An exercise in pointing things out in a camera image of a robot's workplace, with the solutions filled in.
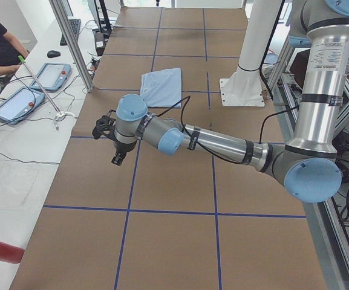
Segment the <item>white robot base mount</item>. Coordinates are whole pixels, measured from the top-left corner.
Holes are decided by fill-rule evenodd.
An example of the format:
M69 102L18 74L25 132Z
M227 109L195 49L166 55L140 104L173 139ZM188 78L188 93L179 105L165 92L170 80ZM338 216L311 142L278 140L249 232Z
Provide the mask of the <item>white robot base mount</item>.
M260 72L283 5L282 0L253 2L237 69L230 78L220 79L223 106L264 106Z

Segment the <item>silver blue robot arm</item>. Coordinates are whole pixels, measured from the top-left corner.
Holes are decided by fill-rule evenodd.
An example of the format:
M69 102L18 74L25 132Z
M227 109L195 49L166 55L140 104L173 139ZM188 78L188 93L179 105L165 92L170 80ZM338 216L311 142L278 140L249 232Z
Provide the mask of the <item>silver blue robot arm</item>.
M334 196L341 171L333 135L349 64L349 1L294 1L291 37L307 37L310 54L298 120L285 145L254 143L210 130L161 119L148 112L141 96L123 96L110 122L109 138L121 165L137 140L173 155L180 146L205 150L234 164L250 165L274 177L295 198L317 203Z

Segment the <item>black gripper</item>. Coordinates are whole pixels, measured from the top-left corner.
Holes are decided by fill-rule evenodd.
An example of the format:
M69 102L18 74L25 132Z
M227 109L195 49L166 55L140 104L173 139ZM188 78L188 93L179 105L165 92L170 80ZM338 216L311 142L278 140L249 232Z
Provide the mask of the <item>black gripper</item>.
M123 143L119 140L115 140L114 147L116 148L116 153L115 156L112 158L111 163L117 166L121 166L126 154L134 150L135 142Z

